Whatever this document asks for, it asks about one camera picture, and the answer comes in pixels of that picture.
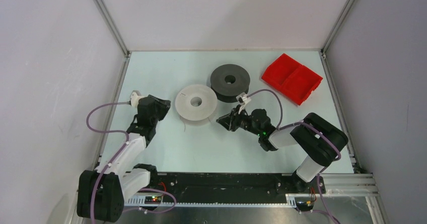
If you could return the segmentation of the white translucent spool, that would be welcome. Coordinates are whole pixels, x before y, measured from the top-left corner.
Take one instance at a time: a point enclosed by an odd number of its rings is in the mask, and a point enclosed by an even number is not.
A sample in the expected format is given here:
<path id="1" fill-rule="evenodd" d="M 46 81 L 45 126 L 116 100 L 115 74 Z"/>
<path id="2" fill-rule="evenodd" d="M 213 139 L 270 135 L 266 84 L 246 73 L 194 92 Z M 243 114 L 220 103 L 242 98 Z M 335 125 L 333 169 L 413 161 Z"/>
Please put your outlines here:
<path id="1" fill-rule="evenodd" d="M 205 85 L 189 85 L 175 98 L 175 109 L 186 125 L 202 126 L 211 122 L 218 107 L 215 92 Z"/>

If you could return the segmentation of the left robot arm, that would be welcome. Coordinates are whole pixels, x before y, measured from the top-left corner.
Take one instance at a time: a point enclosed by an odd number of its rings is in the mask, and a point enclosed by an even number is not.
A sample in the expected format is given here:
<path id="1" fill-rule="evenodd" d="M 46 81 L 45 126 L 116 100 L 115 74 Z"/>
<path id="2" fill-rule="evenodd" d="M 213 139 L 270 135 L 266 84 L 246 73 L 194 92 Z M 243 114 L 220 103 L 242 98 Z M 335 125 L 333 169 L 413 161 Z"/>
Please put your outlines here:
<path id="1" fill-rule="evenodd" d="M 102 158 L 93 170 L 79 177 L 77 215 L 96 221 L 116 222 L 124 211 L 124 203 L 139 191 L 165 194 L 159 190 L 157 168 L 148 164 L 132 165 L 153 140 L 157 124 L 171 108 L 169 100 L 133 92 L 126 102 L 136 108 L 123 144 L 110 158 Z"/>

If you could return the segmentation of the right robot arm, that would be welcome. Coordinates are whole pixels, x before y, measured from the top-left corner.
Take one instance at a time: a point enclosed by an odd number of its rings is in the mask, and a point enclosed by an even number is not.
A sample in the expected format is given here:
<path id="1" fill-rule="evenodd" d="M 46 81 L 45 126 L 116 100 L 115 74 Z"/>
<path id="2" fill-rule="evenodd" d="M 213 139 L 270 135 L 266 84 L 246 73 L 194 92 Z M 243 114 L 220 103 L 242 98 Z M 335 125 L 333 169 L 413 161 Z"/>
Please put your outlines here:
<path id="1" fill-rule="evenodd" d="M 341 151 L 349 141 L 342 130 L 316 113 L 309 113 L 301 121 L 277 128 L 271 124 L 266 110 L 255 109 L 248 114 L 236 107 L 216 122 L 228 131 L 235 132 L 240 128 L 258 136 L 258 143 L 266 152 L 299 145 L 307 154 L 293 172 L 293 187 L 300 193 L 311 189 L 313 179 L 341 159 Z"/>

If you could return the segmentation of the dark grey spool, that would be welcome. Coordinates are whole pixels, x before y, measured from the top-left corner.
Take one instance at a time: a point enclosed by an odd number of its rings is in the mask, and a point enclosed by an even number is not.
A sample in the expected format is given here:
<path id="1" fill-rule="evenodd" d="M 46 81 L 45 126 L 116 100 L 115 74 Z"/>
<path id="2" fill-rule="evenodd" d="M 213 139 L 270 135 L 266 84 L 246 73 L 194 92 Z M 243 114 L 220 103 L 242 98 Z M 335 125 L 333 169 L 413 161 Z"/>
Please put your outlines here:
<path id="1" fill-rule="evenodd" d="M 235 103 L 241 93 L 248 93 L 250 75 L 246 69 L 236 64 L 223 64 L 210 75 L 210 88 L 217 99 L 225 103 Z"/>

